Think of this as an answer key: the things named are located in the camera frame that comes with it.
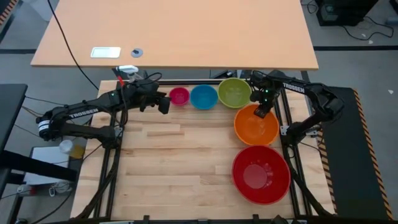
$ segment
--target wooden table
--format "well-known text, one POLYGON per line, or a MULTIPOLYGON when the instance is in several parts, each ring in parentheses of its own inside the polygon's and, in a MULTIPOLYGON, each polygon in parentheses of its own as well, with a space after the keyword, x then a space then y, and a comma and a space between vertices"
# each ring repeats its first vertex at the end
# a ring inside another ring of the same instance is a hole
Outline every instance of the wooden table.
MULTIPOLYGON (((318 69, 299 0, 61 0, 55 13, 82 67, 318 69)), ((75 66, 54 19, 31 64, 75 66)))
MULTIPOLYGON (((115 87, 116 81, 102 81, 99 95, 115 87)), ((169 92, 172 88, 162 85, 159 91, 169 92)), ((287 91, 287 96, 293 120, 308 117, 304 96, 291 91, 287 91)), ((171 105, 167 115, 157 108, 147 108, 144 113, 130 110, 112 220, 142 220, 143 215, 150 215, 151 220, 246 219, 254 213, 260 218, 293 217, 289 194, 275 204, 256 205, 244 199, 233 185, 233 159, 247 147, 234 133, 236 112, 220 102, 212 110, 196 110, 191 104, 171 105)), ((92 125, 109 125, 109 119, 108 114, 96 114, 92 125)), ((304 142, 316 147, 314 139, 306 138, 304 142)), ((86 154, 99 144, 89 140, 86 154)), ((279 139, 272 147, 282 153, 279 139)), ((319 152, 302 144, 298 148, 308 188, 333 212, 319 152)), ((83 163, 71 217, 78 215, 96 192, 103 155, 103 149, 97 150, 83 163)), ((298 200, 303 211, 302 198, 298 200)))

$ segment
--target bowl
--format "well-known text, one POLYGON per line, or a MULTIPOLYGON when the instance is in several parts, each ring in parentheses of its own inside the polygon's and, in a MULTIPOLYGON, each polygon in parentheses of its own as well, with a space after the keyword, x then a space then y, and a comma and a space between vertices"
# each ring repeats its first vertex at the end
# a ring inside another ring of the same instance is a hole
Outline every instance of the bowl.
POLYGON ((268 145, 279 134, 279 122, 273 112, 265 118, 254 115, 258 105, 249 105, 240 109, 234 119, 235 133, 242 142, 252 145, 268 145))
POLYGON ((243 197, 261 205, 276 203, 289 191, 289 167, 269 146, 243 149, 233 162, 232 177, 243 197))
POLYGON ((241 108, 250 102, 251 88, 242 79, 229 78, 220 83, 217 94, 225 106, 241 108))
POLYGON ((217 104, 218 95, 213 87, 209 85, 198 85, 192 89, 190 99, 194 107, 200 110, 208 110, 217 104))
POLYGON ((176 106, 186 105, 189 101, 189 91, 186 88, 176 87, 170 91, 172 104, 176 106))

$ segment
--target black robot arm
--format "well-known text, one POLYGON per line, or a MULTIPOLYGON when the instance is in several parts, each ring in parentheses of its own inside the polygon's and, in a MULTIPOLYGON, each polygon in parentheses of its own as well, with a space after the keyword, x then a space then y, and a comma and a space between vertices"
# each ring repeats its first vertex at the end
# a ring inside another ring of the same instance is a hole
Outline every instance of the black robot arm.
POLYGON ((284 138, 289 145, 300 142, 306 132, 319 122, 333 120, 344 108, 343 100, 324 84, 290 78, 278 70, 273 70, 270 74, 253 71, 249 84, 254 89, 250 100, 259 102, 254 114, 262 118, 275 105, 282 88, 308 96, 315 113, 302 122, 294 122, 287 128, 284 138))
POLYGON ((153 80, 136 80, 116 90, 103 93, 95 100, 83 100, 74 105, 58 106, 36 119, 39 136, 46 141, 62 136, 76 136, 87 139, 95 138, 103 144, 114 142, 117 136, 114 127, 94 128, 70 124, 67 121, 99 112, 112 114, 125 108, 140 108, 140 111, 144 111, 146 106, 155 105, 159 106, 161 113, 167 114, 170 98, 165 97, 166 93, 158 92, 158 88, 159 84, 153 80))

